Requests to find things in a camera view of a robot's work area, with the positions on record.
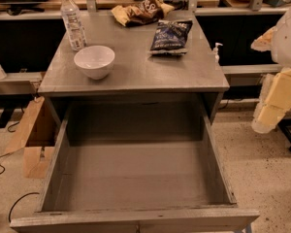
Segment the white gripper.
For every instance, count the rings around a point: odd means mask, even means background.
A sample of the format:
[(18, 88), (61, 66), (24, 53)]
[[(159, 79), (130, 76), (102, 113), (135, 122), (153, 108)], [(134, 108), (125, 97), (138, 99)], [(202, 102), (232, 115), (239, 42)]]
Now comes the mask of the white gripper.
[[(271, 50), (274, 32), (275, 27), (270, 28), (255, 39), (250, 47), (257, 51)], [(265, 102), (267, 105), (257, 105), (251, 123), (252, 129), (260, 134), (266, 134), (275, 129), (284, 118), (284, 111), (291, 109), (291, 68), (285, 68), (275, 75)]]

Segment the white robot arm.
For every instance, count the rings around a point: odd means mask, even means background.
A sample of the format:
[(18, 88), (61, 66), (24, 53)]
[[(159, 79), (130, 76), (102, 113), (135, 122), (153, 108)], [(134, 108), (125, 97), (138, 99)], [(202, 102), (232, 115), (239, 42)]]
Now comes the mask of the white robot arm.
[(279, 73), (268, 74), (263, 80), (251, 124), (255, 132), (269, 133), (291, 109), (291, 8), (276, 26), (254, 40), (251, 47), (269, 50), (273, 62), (282, 66)]

